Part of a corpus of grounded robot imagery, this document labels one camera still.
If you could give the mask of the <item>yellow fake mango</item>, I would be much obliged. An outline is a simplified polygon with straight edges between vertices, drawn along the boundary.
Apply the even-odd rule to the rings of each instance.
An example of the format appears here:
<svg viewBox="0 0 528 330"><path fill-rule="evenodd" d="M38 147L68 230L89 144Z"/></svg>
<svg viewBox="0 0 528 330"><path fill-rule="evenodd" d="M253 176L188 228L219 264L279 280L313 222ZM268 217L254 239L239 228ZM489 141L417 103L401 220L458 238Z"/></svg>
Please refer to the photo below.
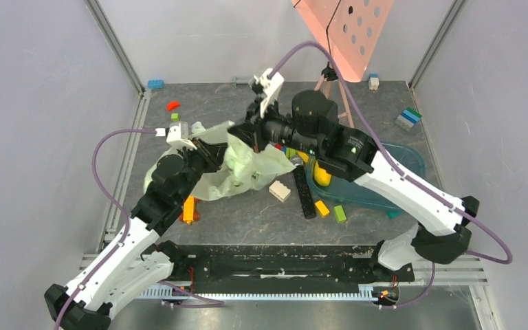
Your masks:
<svg viewBox="0 0 528 330"><path fill-rule="evenodd" d="M327 187L331 183L332 175L321 168L319 162L316 162L313 166L313 179L317 185Z"/></svg>

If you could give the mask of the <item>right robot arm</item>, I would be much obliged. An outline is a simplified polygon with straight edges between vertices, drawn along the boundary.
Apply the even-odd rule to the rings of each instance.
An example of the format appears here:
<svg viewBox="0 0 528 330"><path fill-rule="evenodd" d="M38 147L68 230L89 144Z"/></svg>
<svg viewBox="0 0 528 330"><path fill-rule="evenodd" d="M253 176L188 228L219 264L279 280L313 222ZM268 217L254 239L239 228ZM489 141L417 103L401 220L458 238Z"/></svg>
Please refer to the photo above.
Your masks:
<svg viewBox="0 0 528 330"><path fill-rule="evenodd" d="M449 264L467 252L472 237L467 217L478 209L475 198L444 195L369 135L340 124L337 104L319 91L297 93L289 115L281 115L276 102L264 111L259 107L251 104L229 134L256 153L270 142L308 153L328 174L372 190L416 219L407 232L377 244L369 263L374 278L386 281L419 259Z"/></svg>

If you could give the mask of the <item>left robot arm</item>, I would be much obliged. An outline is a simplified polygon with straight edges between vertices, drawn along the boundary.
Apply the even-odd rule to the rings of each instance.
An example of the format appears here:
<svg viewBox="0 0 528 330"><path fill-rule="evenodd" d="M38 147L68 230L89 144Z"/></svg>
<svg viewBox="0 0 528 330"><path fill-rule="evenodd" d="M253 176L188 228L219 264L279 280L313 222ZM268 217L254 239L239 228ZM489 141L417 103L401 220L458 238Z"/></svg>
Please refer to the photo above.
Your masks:
<svg viewBox="0 0 528 330"><path fill-rule="evenodd" d="M115 239L68 284L53 284L45 292L55 329L108 329L145 289L187 275L188 261L174 243L161 243L145 261L131 264L178 220L202 175L221 169L227 147L193 138L159 159L146 192Z"/></svg>

